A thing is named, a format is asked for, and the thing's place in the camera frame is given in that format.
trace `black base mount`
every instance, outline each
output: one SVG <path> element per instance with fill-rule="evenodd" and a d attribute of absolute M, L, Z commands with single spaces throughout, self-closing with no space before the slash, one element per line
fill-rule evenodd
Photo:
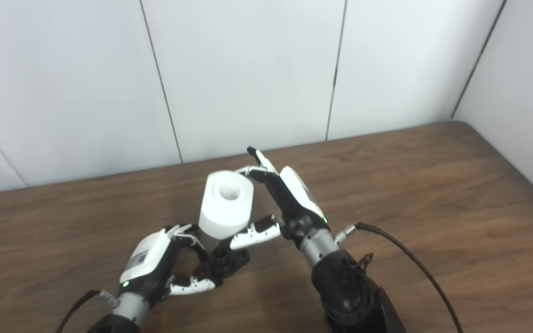
<path fill-rule="evenodd" d="M 406 329 L 404 329 L 404 325 L 402 325 L 402 321 L 384 289 L 377 287 L 373 281 L 372 284 L 376 288 L 374 305 L 367 318 L 359 324 L 346 326 L 339 324 L 334 318 L 326 314 L 324 322 L 326 322 L 326 327 L 330 333 L 406 333 Z"/>

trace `black cable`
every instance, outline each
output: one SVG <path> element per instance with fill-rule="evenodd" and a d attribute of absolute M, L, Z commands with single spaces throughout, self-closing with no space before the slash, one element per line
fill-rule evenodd
<path fill-rule="evenodd" d="M 448 299 L 448 297 L 446 296 L 444 291 L 441 289 L 440 284 L 437 283 L 437 281 L 435 280 L 435 278 L 433 278 L 433 276 L 431 275 L 429 270 L 427 270 L 427 268 L 425 268 L 423 263 L 421 263 L 421 261 L 419 261 L 419 259 L 417 259 L 417 257 L 415 257 L 415 255 L 409 249 L 407 249 L 406 246 L 404 246 L 401 242 L 398 242 L 398 240 L 396 240 L 396 238 L 390 236 L 385 231 L 377 228 L 376 226 L 366 225 L 365 223 L 358 222 L 355 225 L 355 228 L 357 228 L 359 230 L 366 230 L 366 231 L 369 231 L 369 232 L 373 232 L 374 234 L 378 234 L 380 236 L 386 237 L 387 240 L 393 242 L 394 245 L 396 245 L 404 253 L 406 253 L 406 255 L 408 255 L 409 258 L 412 261 L 414 261 L 417 266 L 419 266 L 419 268 L 423 271 L 423 273 L 427 276 L 427 278 L 429 278 L 429 281 L 431 281 L 431 283 L 433 284 L 435 289 L 437 289 L 437 292 L 440 294 L 441 299 L 444 300 L 444 303 L 448 307 L 448 311 L 450 311 L 450 314 L 451 314 L 452 320 L 453 320 L 453 324 L 455 325 L 455 328 L 457 329 L 458 333 L 464 333 L 464 331 L 462 330 L 462 326 L 459 323 L 458 316 L 455 314 L 455 311 L 453 310 L 453 307 L 452 307 L 452 305 L 450 303 L 450 300 Z"/>
<path fill-rule="evenodd" d="M 70 308 L 69 312 L 67 312 L 67 314 L 65 315 L 65 318 L 63 318 L 63 320 L 61 321 L 61 324 L 59 324 L 59 327 L 57 327 L 57 330 L 55 331 L 55 333 L 61 333 L 61 331 L 63 330 L 63 327 L 65 327 L 65 324 L 67 324 L 69 318 L 71 318 L 71 315 L 74 314 L 74 312 L 78 308 L 80 308 L 80 306 L 82 306 L 85 302 L 87 302 L 87 300 L 91 299 L 92 297 L 94 297 L 95 295 L 99 293 L 100 293 L 100 290 L 90 290 L 87 293 L 83 294 L 83 296 L 80 297 L 80 299 L 78 299 L 74 303 L 74 305 Z"/>

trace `brown tabletop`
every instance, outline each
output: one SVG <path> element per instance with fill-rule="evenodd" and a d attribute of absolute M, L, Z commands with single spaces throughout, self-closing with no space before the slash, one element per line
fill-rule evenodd
<path fill-rule="evenodd" d="M 533 333 L 533 185 L 466 124 L 266 155 L 302 176 L 333 232 L 363 221 L 409 247 L 466 332 Z M 198 221 L 209 173 L 253 164 L 241 155 L 1 192 L 0 332 L 53 332 L 88 289 L 116 292 L 143 237 Z M 253 216 L 268 213 L 279 211 L 257 184 Z M 393 244 L 357 232 L 343 248 L 356 258 L 375 253 L 368 275 L 389 293 L 409 333 L 455 332 L 431 283 Z M 223 287 L 157 305 L 143 333 L 325 332 L 309 266 L 294 245 L 281 238 L 250 255 Z M 196 264 L 186 252 L 176 270 L 186 274 Z M 84 333 L 104 313 L 101 301 L 90 301 L 64 332 Z"/>

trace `white paper roll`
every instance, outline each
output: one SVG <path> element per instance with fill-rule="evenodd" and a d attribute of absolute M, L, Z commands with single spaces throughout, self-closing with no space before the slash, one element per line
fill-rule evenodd
<path fill-rule="evenodd" d="M 252 211 L 254 184 L 233 171 L 207 177 L 198 225 L 209 236 L 222 240 L 242 230 Z"/>

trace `robotic arm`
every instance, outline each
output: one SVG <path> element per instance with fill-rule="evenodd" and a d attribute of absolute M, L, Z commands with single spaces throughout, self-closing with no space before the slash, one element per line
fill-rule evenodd
<path fill-rule="evenodd" d="M 110 312 L 96 322 L 87 333 L 140 333 L 144 318 L 157 302 L 169 295 L 201 293 L 222 286 L 223 279 L 237 272 L 248 261 L 246 249 L 209 255 L 192 234 L 197 225 L 169 226 L 144 238 L 133 251 L 121 274 L 118 297 L 108 291 L 90 291 L 82 297 L 62 320 L 59 333 L 71 314 L 87 299 L 100 296 Z M 178 255 L 184 248 L 193 249 L 201 261 L 192 276 L 172 274 Z"/>
<path fill-rule="evenodd" d="M 356 227 L 351 225 L 333 237 L 322 209 L 292 168 L 286 166 L 278 173 L 260 151 L 248 147 L 248 153 L 259 166 L 237 172 L 264 183 L 283 218 L 269 216 L 252 223 L 224 240 L 230 240 L 230 248 L 258 244 L 281 234 L 294 242 L 312 267 L 311 281 L 320 293 L 330 331 L 406 333 L 387 294 L 366 276 L 372 254 L 356 261 L 339 245 Z"/>

